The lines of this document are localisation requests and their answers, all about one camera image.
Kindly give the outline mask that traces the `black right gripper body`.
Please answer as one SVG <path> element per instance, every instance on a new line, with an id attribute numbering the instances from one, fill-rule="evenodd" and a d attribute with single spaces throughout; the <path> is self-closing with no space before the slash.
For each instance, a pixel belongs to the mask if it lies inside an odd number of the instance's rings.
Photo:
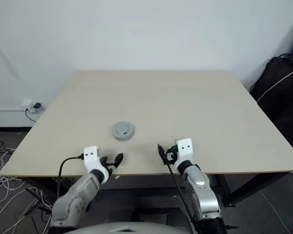
<path id="1" fill-rule="evenodd" d="M 166 165 L 173 165 L 178 159 L 177 145 L 171 146 L 166 151 Z"/>

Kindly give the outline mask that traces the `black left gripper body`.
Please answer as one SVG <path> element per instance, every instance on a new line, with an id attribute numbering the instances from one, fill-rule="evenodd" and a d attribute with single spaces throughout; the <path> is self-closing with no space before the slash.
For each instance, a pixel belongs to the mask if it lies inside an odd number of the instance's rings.
<path id="1" fill-rule="evenodd" d="M 113 173 L 112 167 L 115 167 L 115 161 L 108 161 L 107 157 L 100 158 L 101 165 L 107 170 L 108 174 L 111 175 Z"/>

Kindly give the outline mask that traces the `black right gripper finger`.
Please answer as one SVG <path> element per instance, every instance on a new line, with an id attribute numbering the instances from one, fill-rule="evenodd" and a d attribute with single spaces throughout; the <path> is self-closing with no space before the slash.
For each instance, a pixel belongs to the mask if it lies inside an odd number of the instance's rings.
<path id="1" fill-rule="evenodd" d="M 165 154 L 165 151 L 160 144 L 157 144 L 157 147 L 158 147 L 158 153 L 160 155 L 160 158 L 162 159 L 163 164 L 166 165 L 167 164 L 167 156 Z"/>

